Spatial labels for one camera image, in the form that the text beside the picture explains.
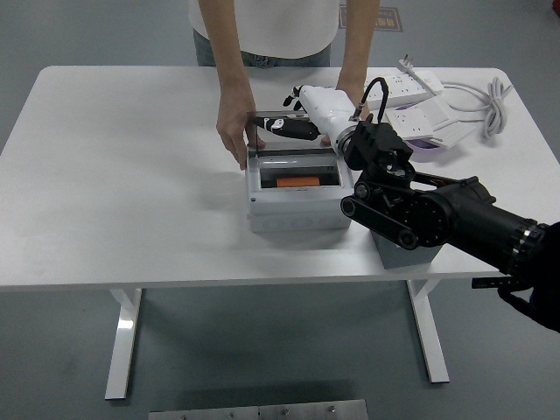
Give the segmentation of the person's left hand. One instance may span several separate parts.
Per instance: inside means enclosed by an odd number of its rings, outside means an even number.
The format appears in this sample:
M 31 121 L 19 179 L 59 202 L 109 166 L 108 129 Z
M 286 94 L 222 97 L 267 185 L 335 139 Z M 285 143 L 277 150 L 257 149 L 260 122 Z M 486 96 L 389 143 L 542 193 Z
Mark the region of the person's left hand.
M 342 77 L 340 76 L 336 85 L 338 90 L 344 91 L 351 102 L 353 103 L 354 107 L 357 107 L 361 103 L 362 96 L 364 95 L 364 84 L 365 79 L 358 78 L 358 77 Z M 364 105 L 361 114 L 360 120 L 366 120 L 370 114 L 370 109 L 367 104 Z M 322 146 L 331 146 L 331 141 L 328 136 L 324 136 L 321 139 Z

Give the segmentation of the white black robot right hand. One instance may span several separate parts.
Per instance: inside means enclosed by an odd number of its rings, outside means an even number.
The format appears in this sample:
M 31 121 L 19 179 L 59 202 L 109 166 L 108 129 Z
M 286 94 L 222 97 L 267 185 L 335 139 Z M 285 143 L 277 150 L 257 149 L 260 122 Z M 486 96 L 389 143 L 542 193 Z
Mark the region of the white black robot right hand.
M 328 137 L 336 151 L 344 150 L 359 118 L 347 94 L 331 87 L 294 87 L 283 105 L 293 110 L 257 112 L 252 123 L 280 137 L 308 141 Z

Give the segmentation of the person's right hand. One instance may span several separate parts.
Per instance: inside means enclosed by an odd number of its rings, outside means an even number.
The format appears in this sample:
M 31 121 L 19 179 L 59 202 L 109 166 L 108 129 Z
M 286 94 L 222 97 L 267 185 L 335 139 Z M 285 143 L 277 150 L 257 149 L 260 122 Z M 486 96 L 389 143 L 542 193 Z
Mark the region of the person's right hand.
M 256 134 L 256 126 L 252 123 L 255 112 L 250 85 L 240 83 L 220 89 L 216 129 L 224 147 L 242 171 L 247 167 L 248 147 L 265 147 L 265 142 Z

